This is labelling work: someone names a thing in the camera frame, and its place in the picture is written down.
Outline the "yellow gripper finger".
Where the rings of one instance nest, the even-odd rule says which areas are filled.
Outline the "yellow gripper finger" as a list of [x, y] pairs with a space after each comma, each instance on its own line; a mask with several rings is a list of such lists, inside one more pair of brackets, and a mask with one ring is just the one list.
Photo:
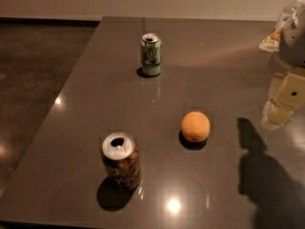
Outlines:
[[259, 44], [259, 48], [265, 52], [278, 52], [281, 33], [283, 28], [278, 28], [273, 31], [269, 36], [262, 40]]
[[304, 103], [305, 69], [294, 68], [285, 73], [276, 73], [263, 108], [261, 126], [267, 130], [279, 129]]

